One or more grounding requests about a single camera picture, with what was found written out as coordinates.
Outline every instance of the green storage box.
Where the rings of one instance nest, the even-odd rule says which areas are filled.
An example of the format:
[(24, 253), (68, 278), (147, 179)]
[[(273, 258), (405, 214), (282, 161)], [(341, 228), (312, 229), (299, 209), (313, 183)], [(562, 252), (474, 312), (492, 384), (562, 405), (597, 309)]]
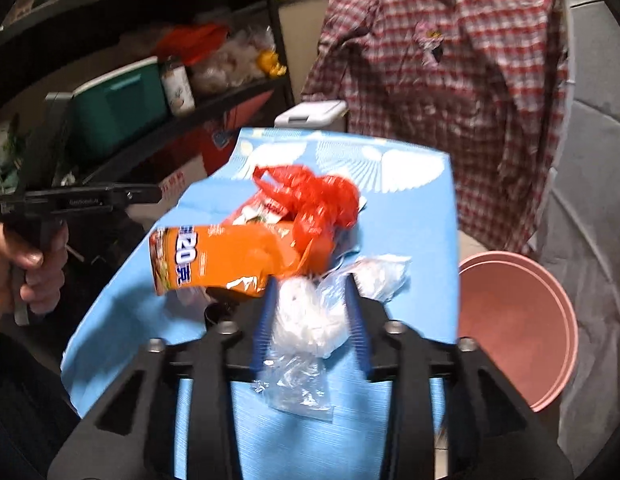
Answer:
[(74, 91), (72, 161), (101, 162), (168, 118), (156, 57), (104, 74)]

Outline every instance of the red checkered cloth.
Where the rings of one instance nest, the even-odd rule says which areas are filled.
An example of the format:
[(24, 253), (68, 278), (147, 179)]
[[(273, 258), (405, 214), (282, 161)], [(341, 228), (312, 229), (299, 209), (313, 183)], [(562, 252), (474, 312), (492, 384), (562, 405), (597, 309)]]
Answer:
[(330, 0), (304, 100), (350, 132), (448, 152), (459, 225), (525, 251), (562, 132), (561, 0)]

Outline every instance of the hand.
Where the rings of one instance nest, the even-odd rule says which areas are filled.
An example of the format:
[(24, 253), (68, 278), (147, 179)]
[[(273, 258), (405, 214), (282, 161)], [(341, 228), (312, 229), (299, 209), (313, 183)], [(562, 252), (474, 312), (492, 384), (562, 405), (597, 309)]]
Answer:
[(11, 264), (26, 271), (26, 283), (19, 292), (32, 311), (47, 314), (55, 309), (65, 280), (62, 269), (68, 260), (67, 242), (68, 226), (64, 224), (52, 239), (50, 251), (42, 254), (0, 224), (0, 317), (14, 308)]

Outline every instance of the blue tablecloth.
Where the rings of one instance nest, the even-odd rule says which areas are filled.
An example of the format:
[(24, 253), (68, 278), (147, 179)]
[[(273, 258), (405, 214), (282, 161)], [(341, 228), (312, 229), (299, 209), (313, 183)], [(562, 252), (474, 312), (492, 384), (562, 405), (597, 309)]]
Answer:
[[(453, 342), (458, 317), (454, 188), (446, 154), (370, 137), (300, 130), (244, 129), (231, 160), (188, 188), (158, 225), (215, 224), (256, 187), (255, 165), (305, 164), (349, 176), (368, 200), (359, 216), (361, 254), (412, 257), (411, 280), (388, 305), (428, 338)], [(200, 337), (202, 313), (176, 295), (154, 294), (144, 241), (106, 286), (72, 337), (62, 380), (85, 415), (117, 373), (152, 337), (169, 343)], [(388, 383), (367, 383), (346, 343), (327, 360), (334, 420), (321, 422), (268, 408), (250, 384), (233, 384), (234, 416), (246, 480), (378, 478), (389, 405)], [(180, 388), (175, 474), (185, 478), (190, 384)], [(436, 425), (442, 393), (433, 390)]]

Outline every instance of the metal bolt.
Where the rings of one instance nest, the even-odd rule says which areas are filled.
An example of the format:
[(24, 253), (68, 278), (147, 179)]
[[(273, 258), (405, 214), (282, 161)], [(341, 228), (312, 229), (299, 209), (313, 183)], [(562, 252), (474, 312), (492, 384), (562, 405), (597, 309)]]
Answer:
[(388, 321), (384, 325), (384, 328), (389, 334), (402, 334), (405, 332), (405, 325), (401, 321)]
[(462, 352), (474, 352), (478, 345), (471, 337), (462, 337), (456, 344)]
[(222, 321), (216, 326), (216, 331), (223, 335), (230, 335), (239, 330), (234, 321)]
[(163, 339), (151, 339), (148, 341), (148, 351), (159, 354), (165, 350), (165, 341)]

